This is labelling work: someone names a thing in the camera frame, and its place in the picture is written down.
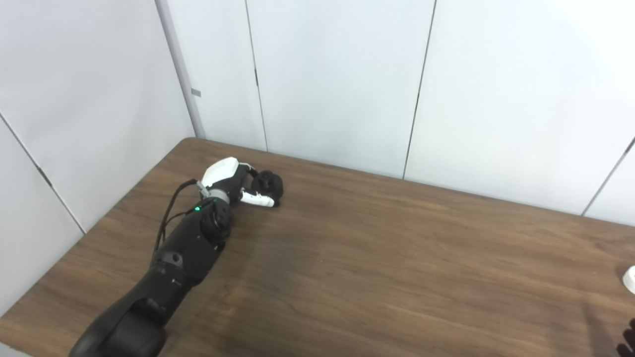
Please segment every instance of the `wood grain surface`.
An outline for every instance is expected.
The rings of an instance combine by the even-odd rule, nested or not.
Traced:
[[[66,356],[146,272],[177,185],[227,156],[280,174],[283,202],[235,207],[163,357],[614,356],[635,317],[633,227],[186,139],[0,319],[0,340]]]

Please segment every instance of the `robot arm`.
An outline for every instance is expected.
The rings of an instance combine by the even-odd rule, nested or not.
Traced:
[[[251,189],[245,176],[254,177]],[[152,256],[150,269],[123,297],[86,329],[69,357],[155,357],[163,348],[164,326],[187,293],[200,284],[225,247],[232,224],[231,204],[238,201],[275,207],[282,180],[258,173],[236,158],[223,159],[197,182],[202,200],[185,212]],[[164,229],[164,222],[159,232]]]

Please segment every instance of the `white wall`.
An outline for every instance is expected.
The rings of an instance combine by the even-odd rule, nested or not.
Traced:
[[[193,135],[152,1],[0,2],[0,53],[0,112],[84,230]]]
[[[244,1],[163,0],[204,138],[265,151]],[[201,96],[191,93],[199,90]]]
[[[635,151],[632,148],[585,216],[635,226]]]
[[[633,18],[632,1],[439,0],[405,178],[581,214],[635,135]]]
[[[2,357],[29,357],[27,354],[10,349],[7,345],[0,343],[0,356]]]
[[[434,1],[247,3],[269,151],[401,177]]]
[[[82,232],[4,121],[0,121],[0,167],[2,316]]]

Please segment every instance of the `black object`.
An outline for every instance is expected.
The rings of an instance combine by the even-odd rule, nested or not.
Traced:
[[[282,180],[271,172],[257,175],[255,170],[252,173],[249,169],[241,169],[210,189],[225,192],[225,199],[236,202],[246,174],[264,174],[257,187],[275,194],[276,205],[279,204]],[[192,185],[192,181],[196,183],[190,180],[179,186],[170,200],[159,227],[150,269],[132,290],[91,323],[71,349],[69,357],[156,357],[161,352],[167,338],[164,326],[192,287],[205,279],[231,233],[233,213],[229,202],[212,196],[183,213],[181,222],[159,245],[169,221],[170,208],[178,193]]]
[[[269,196],[276,201],[284,194],[282,179],[275,173],[265,170],[260,172],[251,181],[251,189],[265,196]]]
[[[635,357],[635,319],[631,320],[630,326],[631,328],[624,330],[623,334],[624,340],[626,340],[628,346],[625,344],[619,344],[617,345],[617,348],[615,348],[620,357]]]

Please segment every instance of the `black cable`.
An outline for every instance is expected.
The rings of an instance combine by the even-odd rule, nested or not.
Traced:
[[[161,225],[159,226],[159,232],[157,233],[157,240],[156,242],[154,242],[154,250],[152,251],[152,259],[154,260],[154,252],[157,251],[157,249],[159,249],[159,243],[161,241],[161,234],[163,232],[165,232],[165,226],[167,224],[167,220],[168,220],[168,216],[170,215],[170,210],[172,209],[172,206],[174,205],[174,202],[177,200],[177,196],[178,194],[183,191],[184,188],[186,188],[187,186],[191,186],[191,185],[196,185],[196,179],[191,179],[188,181],[185,181],[184,183],[180,184],[179,187],[177,188],[176,191],[174,191],[174,194],[172,195],[172,198],[170,199],[170,203],[168,204],[168,208],[165,211],[165,214],[163,215],[163,219],[161,220]]]
[[[181,213],[177,213],[175,215],[173,215],[172,217],[168,218],[168,220],[165,222],[165,226],[163,227],[163,232],[161,233],[161,242],[165,242],[165,229],[168,227],[168,224],[170,224],[170,221],[172,221],[173,219],[182,216],[184,214],[186,214],[188,211],[185,212],[181,212]]]

